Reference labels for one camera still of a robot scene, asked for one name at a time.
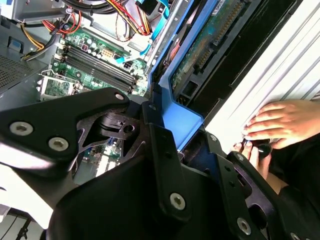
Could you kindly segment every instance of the white panel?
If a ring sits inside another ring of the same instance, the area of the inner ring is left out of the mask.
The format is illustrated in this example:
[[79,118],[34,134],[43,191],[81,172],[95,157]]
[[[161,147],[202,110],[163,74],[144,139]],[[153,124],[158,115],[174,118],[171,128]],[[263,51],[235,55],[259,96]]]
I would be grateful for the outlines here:
[[267,103],[310,100],[320,90],[320,0],[304,0],[206,127],[222,149]]

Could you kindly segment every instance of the green circuit board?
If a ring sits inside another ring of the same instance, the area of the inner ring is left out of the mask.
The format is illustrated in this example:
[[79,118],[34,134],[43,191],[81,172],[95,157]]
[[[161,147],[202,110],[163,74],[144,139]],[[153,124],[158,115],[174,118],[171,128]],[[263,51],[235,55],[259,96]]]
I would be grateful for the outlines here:
[[79,81],[81,84],[84,85],[84,90],[97,90],[97,89],[103,89],[103,88],[113,88],[112,85],[101,81],[95,77],[92,77],[89,74],[86,74],[72,66],[67,65],[66,63],[60,63],[58,61],[53,63],[52,70],[55,73],[58,73],[60,75],[63,75],[70,79],[75,79]]
[[[61,38],[60,47],[57,48],[56,56],[63,55],[63,47],[67,45],[72,45],[77,49],[87,52],[88,50],[95,51],[101,54],[100,60],[107,63],[108,65],[114,66],[120,71],[127,72],[126,74],[135,76],[136,85],[133,86],[133,95],[144,96],[148,89],[148,79],[147,75],[144,73],[146,68],[146,63],[141,59],[134,59],[129,62],[117,63],[116,59],[120,57],[129,56],[131,53],[125,51],[120,46],[117,46],[111,42],[103,41],[102,39],[95,37],[86,30],[79,28],[75,33],[67,35],[65,38]],[[68,65],[64,61],[54,58],[51,62],[51,69],[64,77],[69,79],[79,81],[83,85],[83,89],[79,92],[87,92],[92,90],[97,90],[101,88],[114,87],[111,84],[98,79],[90,74],[87,74],[80,69]],[[58,81],[49,80],[45,86],[44,93],[49,96],[64,97],[68,95],[68,87],[65,83],[60,83]]]
[[109,64],[119,67],[128,73],[133,69],[137,71],[136,75],[139,78],[146,78],[144,75],[144,69],[146,63],[141,59],[134,59],[129,62],[117,63],[117,57],[130,56],[131,53],[121,49],[119,46],[114,45],[111,42],[102,41],[97,37],[90,35],[88,32],[79,28],[75,33],[66,36],[64,39],[67,43],[80,48],[84,51],[89,49],[99,51],[102,55],[101,59]]
[[204,66],[210,55],[214,52],[209,49],[210,43],[218,45],[230,25],[241,11],[244,3],[239,0],[220,0],[204,25],[196,40],[188,50],[179,67],[171,78],[172,91],[184,79],[194,64]]

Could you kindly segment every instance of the ram slot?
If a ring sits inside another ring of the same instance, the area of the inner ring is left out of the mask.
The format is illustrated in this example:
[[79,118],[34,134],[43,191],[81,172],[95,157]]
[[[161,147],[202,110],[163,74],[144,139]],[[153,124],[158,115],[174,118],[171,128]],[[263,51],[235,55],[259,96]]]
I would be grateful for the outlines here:
[[80,60],[82,59],[83,61],[86,60],[85,63],[92,65],[92,67],[95,67],[97,69],[103,68],[103,71],[106,74],[113,76],[115,79],[118,79],[119,81],[131,83],[131,84],[133,84],[136,81],[134,76],[131,76],[129,73],[123,71],[122,69],[114,67],[73,46],[70,46],[67,48],[66,55],[68,56],[69,54],[76,55],[77,57],[79,57]]
[[117,77],[115,77],[114,75],[110,74],[105,68],[104,66],[95,66],[95,65],[92,65],[92,64],[89,64],[88,63],[88,60],[86,60],[86,58],[80,58],[78,55],[76,54],[73,54],[73,53],[68,53],[68,55],[66,56],[68,59],[74,59],[76,61],[79,61],[83,64],[85,64],[86,66],[90,67],[92,70],[97,70],[97,71],[100,71],[102,73],[104,73],[105,75],[107,76],[110,76],[112,77],[112,79],[115,79],[117,80],[118,82],[120,83],[124,83],[124,84],[127,84],[129,86],[132,86],[135,82],[134,81],[131,81],[131,80],[128,80],[128,79],[119,79]]
[[66,56],[69,58],[77,59],[78,61],[83,62],[84,64],[90,66],[93,69],[97,69],[101,72],[104,72],[105,74],[112,76],[114,79],[117,79],[120,82],[126,83],[128,85],[132,85],[135,82],[134,77],[130,76],[129,74],[128,76],[121,75],[118,73],[117,69],[115,69],[114,72],[111,72],[110,70],[108,70],[108,65],[92,62],[92,60],[88,58],[88,56],[86,55],[80,55],[77,52],[68,52]]
[[110,84],[114,86],[115,88],[125,91],[125,92],[130,92],[132,90],[131,85],[128,85],[126,83],[123,83],[121,81],[118,81],[114,79],[112,76],[105,74],[104,72],[101,72],[98,69],[91,68],[90,66],[86,65],[84,62],[79,61],[78,59],[72,58],[72,57],[66,57],[64,59],[64,62],[71,67],[74,67],[88,75],[91,75],[107,84]]

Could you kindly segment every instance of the hole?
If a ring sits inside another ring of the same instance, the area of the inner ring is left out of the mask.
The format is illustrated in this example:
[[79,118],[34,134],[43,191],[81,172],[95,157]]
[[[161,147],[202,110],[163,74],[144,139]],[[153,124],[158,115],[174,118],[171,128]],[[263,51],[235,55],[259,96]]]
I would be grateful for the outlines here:
[[206,168],[203,172],[204,172],[205,174],[209,174],[209,175],[210,175],[210,169],[209,169],[209,168]]
[[175,201],[176,204],[181,205],[181,199],[180,199],[180,197],[177,197],[177,196],[176,196],[176,197],[174,198],[174,201]]
[[125,127],[123,128],[123,132],[124,132],[125,134],[128,134],[128,133],[131,133],[134,129],[135,129],[134,126],[128,125],[128,126],[125,126]]
[[23,125],[16,126],[15,129],[16,129],[17,131],[19,131],[19,132],[25,132],[25,131],[27,131],[27,128],[26,128],[25,126],[23,126]]
[[267,227],[267,216],[260,206],[254,204],[248,209],[248,211],[252,222],[258,229],[263,230]]
[[188,97],[191,97],[194,94],[194,92],[197,90],[197,88],[198,88],[198,85],[196,83],[194,83],[193,81],[189,81],[185,86],[183,93]]
[[171,153],[170,152],[165,152],[164,153],[164,155],[165,155],[165,157],[167,158],[167,159],[171,159],[172,158],[172,155],[171,155]]
[[55,145],[58,148],[62,148],[64,146],[64,143],[62,141],[56,140],[54,141],[53,145]]
[[243,227],[244,230],[248,230],[248,227],[247,227],[247,225],[246,225],[244,222],[241,223],[241,225],[242,225],[242,227]]
[[238,181],[241,184],[241,191],[245,199],[247,199],[252,194],[252,188],[250,184],[246,181],[246,179],[241,176],[241,174],[237,175]]
[[235,187],[235,183],[233,181],[229,181],[229,184],[231,187],[233,187],[233,188]]

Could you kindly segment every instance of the motherboard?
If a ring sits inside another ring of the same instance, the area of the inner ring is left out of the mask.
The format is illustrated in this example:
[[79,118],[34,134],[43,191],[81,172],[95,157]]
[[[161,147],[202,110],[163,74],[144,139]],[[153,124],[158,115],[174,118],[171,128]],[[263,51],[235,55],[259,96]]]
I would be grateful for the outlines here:
[[80,28],[61,37],[52,59],[50,79],[44,78],[41,100],[64,97],[101,88],[117,88],[126,95],[144,96],[148,88],[146,63],[134,59],[117,63],[131,53]]
[[173,91],[185,77],[189,76],[190,71],[201,71],[206,66],[210,57],[219,49],[219,44],[244,5],[245,3],[240,0],[220,0],[217,3],[207,23],[171,78]]

